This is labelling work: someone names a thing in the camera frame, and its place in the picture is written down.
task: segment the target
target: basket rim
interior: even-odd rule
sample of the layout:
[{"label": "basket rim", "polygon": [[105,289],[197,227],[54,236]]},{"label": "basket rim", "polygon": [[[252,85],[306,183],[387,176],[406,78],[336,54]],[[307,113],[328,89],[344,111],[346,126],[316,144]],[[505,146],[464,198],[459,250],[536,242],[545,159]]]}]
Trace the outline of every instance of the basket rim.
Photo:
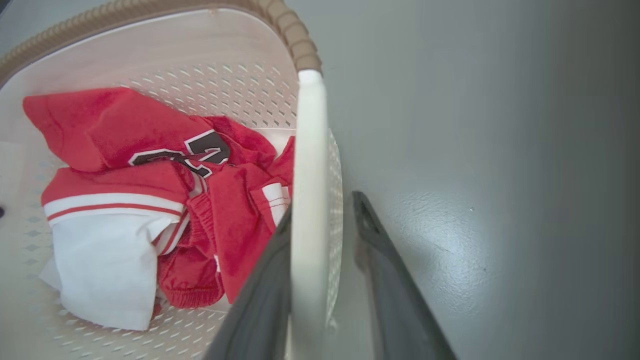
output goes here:
[{"label": "basket rim", "polygon": [[116,0],[59,22],[6,53],[0,58],[0,89],[28,65],[76,42],[139,21],[218,8],[240,10],[260,19],[278,34],[297,71],[321,72],[315,43],[283,0]]}]

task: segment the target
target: gray floor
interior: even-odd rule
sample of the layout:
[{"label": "gray floor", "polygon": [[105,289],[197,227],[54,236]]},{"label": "gray floor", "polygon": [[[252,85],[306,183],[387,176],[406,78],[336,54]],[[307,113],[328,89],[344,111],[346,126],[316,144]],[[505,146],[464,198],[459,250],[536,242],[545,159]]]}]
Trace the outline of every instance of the gray floor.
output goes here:
[{"label": "gray floor", "polygon": [[[101,2],[15,0],[0,53]],[[344,189],[460,359],[640,359],[636,2],[288,0],[324,60]],[[328,358],[372,359],[345,221]]]}]

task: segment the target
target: red clothing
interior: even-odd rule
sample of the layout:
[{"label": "red clothing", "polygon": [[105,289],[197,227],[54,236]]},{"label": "red clothing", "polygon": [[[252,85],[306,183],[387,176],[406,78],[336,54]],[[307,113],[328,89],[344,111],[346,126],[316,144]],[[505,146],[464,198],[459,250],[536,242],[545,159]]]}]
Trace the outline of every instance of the red clothing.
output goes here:
[{"label": "red clothing", "polygon": [[[127,88],[27,97],[24,111],[71,172],[173,168],[178,179],[149,179],[182,189],[185,207],[154,242],[158,285],[176,307],[208,306],[225,291],[234,301],[289,204],[293,138],[276,159],[262,135],[227,117],[187,116]],[[83,191],[92,189],[99,183]]]}]

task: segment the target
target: white laundry basket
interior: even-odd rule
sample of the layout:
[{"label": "white laundry basket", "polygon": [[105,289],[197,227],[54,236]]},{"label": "white laundry basket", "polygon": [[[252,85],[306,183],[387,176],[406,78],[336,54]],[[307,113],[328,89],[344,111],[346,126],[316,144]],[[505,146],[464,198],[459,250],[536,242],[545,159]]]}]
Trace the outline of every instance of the white laundry basket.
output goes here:
[{"label": "white laundry basket", "polygon": [[228,304],[167,307],[150,330],[80,320],[39,278],[52,254],[42,190],[63,163],[22,110],[27,95],[126,86],[190,115],[228,115],[278,150],[295,134],[292,357],[313,358],[335,304],[342,179],[313,41],[282,0],[122,0],[0,59],[0,358],[197,359]]}]

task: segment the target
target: jersey number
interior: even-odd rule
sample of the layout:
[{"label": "jersey number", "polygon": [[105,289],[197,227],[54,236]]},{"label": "jersey number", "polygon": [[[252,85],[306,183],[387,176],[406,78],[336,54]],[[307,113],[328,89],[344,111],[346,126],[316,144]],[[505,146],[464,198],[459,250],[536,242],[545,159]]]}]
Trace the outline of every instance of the jersey number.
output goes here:
[{"label": "jersey number", "polygon": [[[198,136],[194,136],[184,142],[190,155],[203,154],[198,161],[207,163],[222,164],[229,160],[231,150],[227,143],[222,140],[215,130],[209,130]],[[149,161],[169,159],[175,160],[191,169],[196,174],[207,177],[212,174],[211,170],[203,165],[196,166],[187,159],[182,151],[170,149],[158,149],[151,151],[137,152],[129,160],[131,166],[142,165]]]}]

